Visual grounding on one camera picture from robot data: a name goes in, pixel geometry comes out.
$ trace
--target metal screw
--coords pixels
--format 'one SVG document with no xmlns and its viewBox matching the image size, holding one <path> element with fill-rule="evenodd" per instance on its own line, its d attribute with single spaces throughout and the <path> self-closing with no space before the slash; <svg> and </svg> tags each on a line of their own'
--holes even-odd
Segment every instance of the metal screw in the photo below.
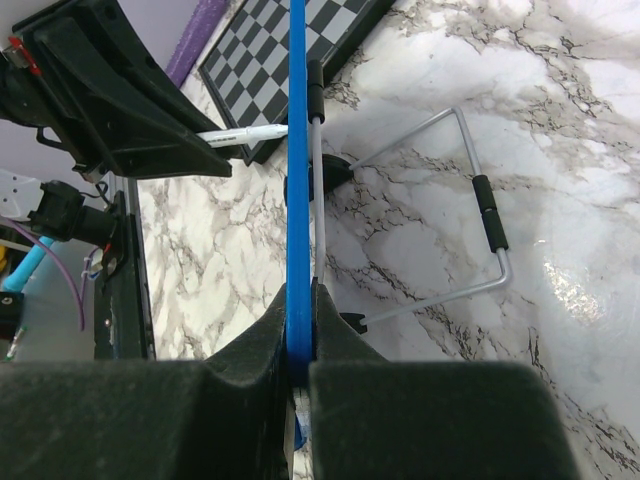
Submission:
<svg viewBox="0 0 640 480">
<path fill-rule="evenodd" d="M 113 272 L 116 271 L 117 267 L 118 267 L 118 260 L 114 257 L 111 260 L 109 260 L 109 263 L 107 264 L 107 273 L 109 275 L 113 274 Z"/>
</svg>

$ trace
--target silver metal rod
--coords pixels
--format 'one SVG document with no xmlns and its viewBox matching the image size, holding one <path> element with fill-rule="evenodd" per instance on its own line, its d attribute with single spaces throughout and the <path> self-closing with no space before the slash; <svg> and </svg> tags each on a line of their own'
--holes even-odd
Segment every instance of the silver metal rod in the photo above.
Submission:
<svg viewBox="0 0 640 480">
<path fill-rule="evenodd" d="M 421 132 L 422 130 L 429 128 L 431 125 L 438 123 L 443 118 L 448 117 L 449 115 L 454 114 L 456 119 L 458 120 L 458 126 L 460 127 L 460 131 L 462 132 L 462 139 L 464 140 L 464 146 L 467 149 L 467 154 L 469 155 L 469 161 L 471 162 L 471 168 L 473 170 L 474 175 L 480 175 L 480 162 L 478 161 L 478 154 L 476 153 L 476 149 L 473 146 L 473 140 L 471 139 L 471 133 L 469 133 L 469 127 L 467 127 L 467 122 L 464 119 L 464 114 L 460 107 L 451 107 L 446 110 L 441 111 L 440 113 L 435 114 L 433 117 L 425 120 L 424 122 L 418 124 L 415 128 L 412 128 L 404 135 L 401 135 L 400 138 L 391 141 L 380 150 L 375 153 L 369 155 L 367 158 L 358 160 L 354 164 L 349 167 L 349 170 L 355 170 L 356 168 L 362 167 L 363 165 L 369 163 L 371 160 L 376 158 L 379 155 L 382 155 L 387 150 L 391 150 L 393 147 L 400 145 L 407 138 L 415 135 L 416 133 Z"/>
<path fill-rule="evenodd" d="M 324 282 L 327 262 L 327 237 L 324 225 L 324 178 L 322 172 L 322 123 L 315 117 L 311 123 L 311 151 L 313 158 L 313 203 L 316 211 L 316 269 L 318 283 Z"/>
<path fill-rule="evenodd" d="M 360 323 L 362 325 L 371 325 L 372 323 L 381 322 L 382 320 L 397 317 L 398 315 L 415 312 L 416 310 L 420 310 L 422 308 L 431 307 L 439 303 L 450 302 L 451 300 L 456 300 L 458 298 L 488 292 L 490 290 L 494 290 L 498 287 L 506 285 L 507 283 L 509 283 L 511 277 L 513 276 L 511 263 L 509 262 L 509 257 L 507 256 L 507 252 L 504 250 L 504 248 L 499 248 L 496 251 L 496 255 L 498 256 L 498 261 L 500 262 L 500 271 L 502 272 L 502 275 L 500 275 L 500 277 L 496 280 L 491 280 L 479 285 L 473 285 L 471 287 L 463 288 L 455 292 L 445 293 L 444 295 L 427 298 L 425 300 L 412 303 L 411 305 L 406 305 L 404 307 L 394 308 L 384 313 L 379 313 L 378 315 L 371 315 L 363 318 Z"/>
<path fill-rule="evenodd" d="M 358 167 L 363 166 L 364 164 L 370 162 L 374 158 L 382 155 L 387 150 L 392 149 L 393 147 L 401 144 L 407 138 L 415 135 L 422 130 L 429 128 L 431 125 L 438 123 L 443 118 L 448 117 L 449 115 L 455 115 L 458 120 L 458 126 L 460 127 L 460 132 L 462 133 L 462 139 L 464 141 L 464 146 L 467 150 L 467 155 L 469 156 L 469 162 L 471 163 L 471 169 L 473 170 L 473 175 L 481 175 L 482 169 L 480 168 L 480 161 L 478 160 L 478 154 L 476 153 L 476 149 L 473 145 L 473 139 L 471 138 L 471 133 L 469 132 L 469 127 L 467 126 L 467 122 L 464 118 L 464 114 L 459 107 L 451 107 L 446 110 L 437 113 L 433 117 L 425 120 L 420 123 L 415 128 L 409 130 L 404 135 L 401 135 L 400 138 L 393 140 L 388 143 L 384 147 L 382 147 L 377 152 L 373 153 L 369 157 L 359 160 L 355 162 L 353 165 L 349 167 L 350 170 L 355 170 Z M 430 307 L 433 305 L 438 305 L 440 303 L 450 302 L 451 300 L 456 300 L 458 298 L 468 297 L 471 295 L 476 295 L 478 293 L 488 292 L 490 290 L 496 289 L 507 284 L 511 277 L 513 276 L 513 272 L 511 270 L 511 263 L 509 262 L 509 256 L 504 248 L 499 248 L 496 250 L 496 255 L 498 257 L 498 262 L 500 263 L 500 271 L 502 274 L 496 280 L 491 280 L 489 282 L 481 283 L 479 285 L 472 285 L 470 287 L 466 287 L 455 292 L 445 293 L 444 295 L 438 295 L 436 297 L 427 298 L 425 300 L 421 300 L 419 302 L 412 303 L 411 305 L 406 305 L 404 307 L 394 308 L 384 313 L 379 313 L 377 315 L 370 315 L 361 320 L 362 325 L 371 325 L 372 323 L 380 322 L 382 320 L 387 320 L 389 318 L 397 317 L 398 315 L 404 315 L 406 313 L 411 313 L 416 310 L 420 310 L 422 308 Z"/>
<path fill-rule="evenodd" d="M 22 245 L 20 243 L 11 242 L 9 240 L 0 240 L 0 245 L 7 248 L 12 248 L 14 250 L 18 250 L 20 252 L 29 253 L 31 251 L 31 247 L 28 247 L 27 245 Z"/>
</svg>

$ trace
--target black rubber foot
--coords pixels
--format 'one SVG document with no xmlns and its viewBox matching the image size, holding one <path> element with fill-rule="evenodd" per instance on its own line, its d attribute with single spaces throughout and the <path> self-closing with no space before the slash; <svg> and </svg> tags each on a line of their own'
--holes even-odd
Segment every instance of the black rubber foot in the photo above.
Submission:
<svg viewBox="0 0 640 480">
<path fill-rule="evenodd" d="M 353 171 L 349 170 L 349 162 L 335 155 L 322 155 L 324 176 L 324 194 L 332 192 L 340 185 L 353 179 Z M 284 204 L 287 204 L 287 179 L 284 177 Z M 313 166 L 309 168 L 309 202 L 313 201 Z"/>
<path fill-rule="evenodd" d="M 361 313 L 341 313 L 340 316 L 345 322 L 349 324 L 351 328 L 353 328 L 360 335 L 369 331 L 366 325 L 362 325 L 360 323 L 360 320 L 364 318 L 364 315 L 362 315 Z"/>
</svg>

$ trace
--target marble countertop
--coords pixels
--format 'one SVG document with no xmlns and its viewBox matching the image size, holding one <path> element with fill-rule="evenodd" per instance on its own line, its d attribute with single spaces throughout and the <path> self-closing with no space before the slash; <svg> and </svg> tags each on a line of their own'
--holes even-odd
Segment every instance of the marble countertop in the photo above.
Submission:
<svg viewBox="0 0 640 480">
<path fill-rule="evenodd" d="M 460 106 L 511 247 L 506 289 L 372 325 L 366 340 L 394 360 L 530 365 L 589 479 L 640 475 L 638 32 L 635 0 L 401 0 L 326 91 L 324 150 L 350 161 Z M 184 92 L 221 122 L 197 72 Z M 213 354 L 284 283 L 285 149 L 235 162 L 231 179 L 140 182 L 159 358 Z M 327 197 L 341 311 L 497 276 L 470 176 L 450 117 Z M 308 461 L 295 468 L 311 478 Z"/>
</svg>

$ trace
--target wire handle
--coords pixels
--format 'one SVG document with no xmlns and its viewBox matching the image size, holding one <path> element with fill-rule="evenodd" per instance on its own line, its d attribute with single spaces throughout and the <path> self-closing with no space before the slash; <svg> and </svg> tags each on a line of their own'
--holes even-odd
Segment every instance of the wire handle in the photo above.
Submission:
<svg viewBox="0 0 640 480">
<path fill-rule="evenodd" d="M 313 191 L 316 232 L 315 277 L 324 283 L 327 263 L 327 235 L 324 216 L 324 166 L 322 162 L 322 124 L 324 123 L 324 79 L 322 63 L 311 60 L 307 64 L 307 110 L 311 123 L 311 152 L 313 162 Z"/>
<path fill-rule="evenodd" d="M 496 206 L 496 201 L 493 197 L 491 184 L 489 183 L 489 179 L 487 178 L 487 176 L 482 174 L 480 161 L 478 160 L 478 154 L 476 153 L 473 139 L 471 138 L 471 133 L 469 132 L 469 127 L 467 126 L 464 114 L 459 107 L 447 108 L 446 110 L 437 113 L 433 117 L 425 120 L 413 129 L 409 130 L 404 135 L 401 135 L 400 138 L 391 141 L 369 157 L 355 162 L 349 168 L 351 170 L 355 170 L 356 168 L 362 167 L 379 155 L 401 144 L 407 138 L 429 128 L 430 126 L 438 123 L 440 120 L 448 117 L 449 115 L 455 115 L 456 119 L 458 120 L 458 126 L 460 127 L 460 132 L 462 133 L 464 146 L 467 150 L 469 162 L 471 163 L 471 168 L 473 170 L 473 189 L 476 193 L 476 200 L 478 202 L 480 214 L 482 215 L 482 223 L 487 235 L 487 241 L 489 242 L 489 248 L 491 249 L 491 252 L 495 253 L 498 257 L 501 275 L 495 280 L 480 283 L 478 285 L 472 285 L 443 295 L 427 298 L 425 300 L 421 300 L 404 307 L 394 308 L 377 315 L 366 316 L 360 322 L 362 325 L 371 325 L 372 323 L 381 322 L 382 320 L 388 320 L 397 317 L 398 315 L 415 312 L 416 310 L 420 310 L 422 308 L 431 307 L 440 303 L 450 302 L 458 298 L 468 297 L 471 295 L 476 295 L 478 293 L 488 292 L 490 290 L 503 287 L 513 277 L 511 263 L 509 262 L 509 256 L 507 255 L 509 244 L 504 233 L 504 228 L 502 227 L 502 221 L 500 220 L 498 207 Z"/>
</svg>

